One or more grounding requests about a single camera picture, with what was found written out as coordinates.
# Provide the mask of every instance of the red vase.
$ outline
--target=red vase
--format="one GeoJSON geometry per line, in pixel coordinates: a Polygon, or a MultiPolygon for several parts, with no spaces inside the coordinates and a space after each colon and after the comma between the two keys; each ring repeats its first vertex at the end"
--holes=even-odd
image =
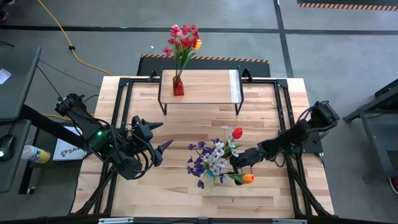
{"type": "Polygon", "coordinates": [[[184,84],[180,77],[173,77],[173,94],[174,96],[184,95],[184,84]]]}

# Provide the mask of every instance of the small white table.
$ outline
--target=small white table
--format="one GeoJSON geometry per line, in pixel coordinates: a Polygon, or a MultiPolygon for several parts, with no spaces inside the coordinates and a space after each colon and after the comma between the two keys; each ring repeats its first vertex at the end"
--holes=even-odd
{"type": "Polygon", "coordinates": [[[175,70],[163,70],[160,78],[158,102],[164,115],[168,104],[234,104],[239,114],[244,97],[238,70],[184,70],[183,96],[173,95],[174,76],[175,70]]]}

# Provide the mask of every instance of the flower bouquet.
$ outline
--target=flower bouquet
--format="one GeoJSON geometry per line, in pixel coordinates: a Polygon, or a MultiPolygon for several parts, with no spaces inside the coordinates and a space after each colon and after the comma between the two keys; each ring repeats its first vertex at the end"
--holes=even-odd
{"type": "Polygon", "coordinates": [[[200,49],[201,40],[199,40],[198,28],[195,25],[184,25],[182,29],[174,25],[170,30],[170,35],[172,38],[169,39],[169,44],[173,49],[165,47],[163,52],[166,53],[166,56],[171,56],[171,53],[174,52],[175,76],[173,77],[173,94],[174,96],[183,96],[184,85],[181,81],[181,74],[189,60],[196,54],[196,52],[190,52],[200,49]]]}
{"type": "MultiPolygon", "coordinates": [[[[224,133],[229,128],[222,126],[224,133]]],[[[213,185],[216,179],[224,183],[224,178],[230,177],[235,181],[236,185],[250,184],[254,181],[252,174],[234,174],[228,172],[228,160],[231,156],[239,157],[238,148],[242,145],[235,145],[235,140],[239,139],[243,134],[242,128],[236,128],[224,141],[220,139],[212,139],[212,146],[207,146],[205,142],[200,141],[197,144],[190,144],[189,150],[195,150],[198,157],[193,160],[191,157],[187,163],[188,174],[196,177],[203,177],[198,181],[198,187],[204,189],[205,183],[203,179],[205,176],[213,178],[213,185]]]]}

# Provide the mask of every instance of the concrete floor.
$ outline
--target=concrete floor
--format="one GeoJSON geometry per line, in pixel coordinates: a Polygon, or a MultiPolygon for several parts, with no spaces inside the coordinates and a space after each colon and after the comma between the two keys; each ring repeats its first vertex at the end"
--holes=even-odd
{"type": "MultiPolygon", "coordinates": [[[[273,0],[81,0],[44,1],[64,26],[170,27],[196,24],[206,28],[277,29],[273,0]]],[[[398,30],[398,12],[310,9],[296,0],[280,1],[286,29],[398,30]]],[[[36,1],[17,1],[8,24],[53,26],[36,1]]],[[[134,75],[141,54],[161,54],[166,32],[69,32],[79,57],[116,75],[134,75]]],[[[272,77],[286,77],[279,34],[202,33],[199,55],[270,60],[272,77]]],[[[369,101],[375,91],[397,78],[396,35],[286,35],[294,77],[304,78],[310,103],[330,100],[343,117],[369,101]]],[[[59,31],[0,30],[0,40],[16,46],[40,45],[41,59],[94,85],[104,74],[78,63],[59,31]]],[[[99,89],[39,64],[62,95],[87,96],[99,89]]],[[[57,96],[40,73],[34,77],[27,104],[55,114],[57,96]]],[[[94,112],[96,100],[87,102],[94,112]]],[[[363,175],[379,169],[360,121],[344,122],[323,140],[325,165],[335,213],[345,218],[398,221],[398,196],[387,181],[365,184],[363,175]]],[[[33,195],[0,195],[0,220],[66,215],[73,202],[79,169],[37,172],[33,195]]]]}

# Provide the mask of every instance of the wooden table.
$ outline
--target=wooden table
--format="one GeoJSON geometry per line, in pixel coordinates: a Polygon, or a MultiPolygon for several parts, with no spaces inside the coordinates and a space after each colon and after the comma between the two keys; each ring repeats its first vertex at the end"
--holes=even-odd
{"type": "MultiPolygon", "coordinates": [[[[104,77],[95,117],[111,121],[119,78],[104,77]]],[[[294,116],[297,119],[299,114],[308,108],[304,81],[300,78],[290,78],[287,81],[294,116]]],[[[164,152],[162,165],[149,170],[143,178],[127,181],[121,176],[118,177],[112,216],[294,217],[285,167],[278,168],[273,162],[264,161],[253,167],[256,180],[252,184],[238,187],[229,179],[225,184],[216,183],[213,190],[210,190],[211,187],[199,189],[198,179],[188,175],[186,170],[187,159],[195,156],[187,146],[191,142],[222,139],[222,125],[243,128],[244,134],[237,141],[237,144],[244,144],[242,150],[253,147],[264,139],[276,137],[279,121],[272,85],[244,84],[245,101],[238,116],[234,113],[233,105],[170,105],[169,114],[164,116],[157,102],[158,86],[157,83],[134,84],[127,120],[139,115],[148,121],[164,122],[162,127],[154,130],[151,143],[156,146],[169,139],[174,139],[174,142],[164,152]]],[[[119,111],[118,124],[122,109],[119,111]]],[[[309,154],[304,154],[302,159],[309,189],[326,210],[333,213],[321,161],[309,154]]],[[[102,162],[95,156],[83,161],[72,211],[78,210],[97,187],[101,166],[102,162]]],[[[304,211],[300,190],[298,196],[300,207],[304,211]]]]}

